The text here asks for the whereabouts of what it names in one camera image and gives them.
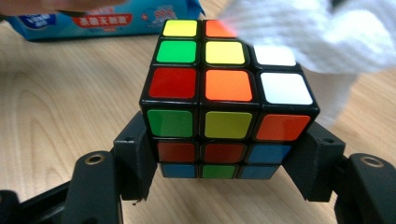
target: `tabletop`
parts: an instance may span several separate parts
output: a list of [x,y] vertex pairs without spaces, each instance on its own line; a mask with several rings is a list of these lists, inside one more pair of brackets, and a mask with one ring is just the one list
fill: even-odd
[[[227,0],[201,1],[214,19]],[[110,150],[140,109],[157,35],[28,42],[0,24],[0,189],[21,201],[68,180],[76,160]],[[364,74],[329,129],[396,164],[396,69]],[[122,202],[125,223],[335,223],[336,195],[306,202],[280,167],[270,180],[163,178],[146,202]]]

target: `yellow square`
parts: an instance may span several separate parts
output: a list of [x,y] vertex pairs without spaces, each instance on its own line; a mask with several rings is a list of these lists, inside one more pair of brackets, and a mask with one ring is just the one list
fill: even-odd
[[207,63],[245,63],[242,44],[236,41],[208,41],[205,59]]
[[165,36],[196,36],[197,21],[167,21],[163,29]]

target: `rubik's cube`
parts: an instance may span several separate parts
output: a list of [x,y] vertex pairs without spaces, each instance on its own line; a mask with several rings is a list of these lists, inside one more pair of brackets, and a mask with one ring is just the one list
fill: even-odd
[[166,21],[140,106],[164,177],[268,179],[319,113],[287,49]]

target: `blue package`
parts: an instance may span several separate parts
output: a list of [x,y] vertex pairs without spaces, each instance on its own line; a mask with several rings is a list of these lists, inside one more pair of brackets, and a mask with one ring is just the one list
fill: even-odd
[[7,21],[27,40],[115,35],[158,34],[169,19],[197,19],[203,9],[198,0],[135,1],[102,7],[79,18],[62,13],[9,17]]

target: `blue square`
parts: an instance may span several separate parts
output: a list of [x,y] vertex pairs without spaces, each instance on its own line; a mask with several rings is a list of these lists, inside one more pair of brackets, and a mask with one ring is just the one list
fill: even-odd
[[269,179],[273,176],[278,166],[248,165],[241,169],[238,179]]
[[195,178],[195,166],[193,164],[162,164],[163,177],[169,178]]
[[255,145],[250,149],[246,163],[281,164],[290,148],[284,145]]

